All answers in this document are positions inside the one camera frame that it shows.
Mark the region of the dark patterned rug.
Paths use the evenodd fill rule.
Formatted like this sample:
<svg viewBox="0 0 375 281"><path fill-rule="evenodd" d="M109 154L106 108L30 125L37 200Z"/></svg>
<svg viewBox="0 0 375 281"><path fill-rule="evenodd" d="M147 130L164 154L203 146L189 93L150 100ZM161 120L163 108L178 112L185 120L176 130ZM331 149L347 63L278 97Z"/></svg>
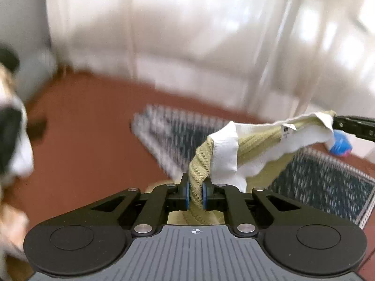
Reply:
<svg viewBox="0 0 375 281"><path fill-rule="evenodd" d="M195 150L228 121L147 105L134 115L131 130L169 178L180 181ZM374 178L313 148L302 148L281 170L265 167L258 180L280 195L354 222L364 228L374 209Z"/></svg>

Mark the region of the olive green knit garment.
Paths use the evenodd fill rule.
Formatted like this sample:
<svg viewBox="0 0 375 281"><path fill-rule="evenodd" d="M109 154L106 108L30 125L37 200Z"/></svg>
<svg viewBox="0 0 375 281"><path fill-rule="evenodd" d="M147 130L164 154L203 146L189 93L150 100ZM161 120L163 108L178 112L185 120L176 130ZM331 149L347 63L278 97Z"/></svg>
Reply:
<svg viewBox="0 0 375 281"><path fill-rule="evenodd" d="M169 215L171 225L222 225L220 211L203 209L202 185L229 184L241 192L268 186L285 169L295 153L333 135L332 110L313 112L268 124L229 122L210 134L196 149L188 167L191 205L188 211Z"/></svg>

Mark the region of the brown white black clothes pile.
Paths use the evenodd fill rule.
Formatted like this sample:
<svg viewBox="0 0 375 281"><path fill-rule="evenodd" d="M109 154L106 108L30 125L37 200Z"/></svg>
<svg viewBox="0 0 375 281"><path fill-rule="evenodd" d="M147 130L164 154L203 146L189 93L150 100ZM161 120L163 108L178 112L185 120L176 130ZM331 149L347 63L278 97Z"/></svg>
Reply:
<svg viewBox="0 0 375 281"><path fill-rule="evenodd" d="M14 72L19 67L17 54L8 46L1 46L1 186L32 169L31 155L22 162L22 144L29 148L26 134L27 116L22 101L15 91ZM6 264L7 256L24 260L23 240L27 232L27 215L1 203L1 280L11 280Z"/></svg>

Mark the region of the blue tissue pack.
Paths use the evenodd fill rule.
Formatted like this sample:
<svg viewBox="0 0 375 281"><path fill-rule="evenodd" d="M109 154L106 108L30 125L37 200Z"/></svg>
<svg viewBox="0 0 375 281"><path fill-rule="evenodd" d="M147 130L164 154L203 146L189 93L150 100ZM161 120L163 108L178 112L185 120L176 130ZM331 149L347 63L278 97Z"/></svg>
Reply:
<svg viewBox="0 0 375 281"><path fill-rule="evenodd" d="M325 146L330 154L338 157L348 156L353 148L346 134L340 130L334 130L333 137L325 143Z"/></svg>

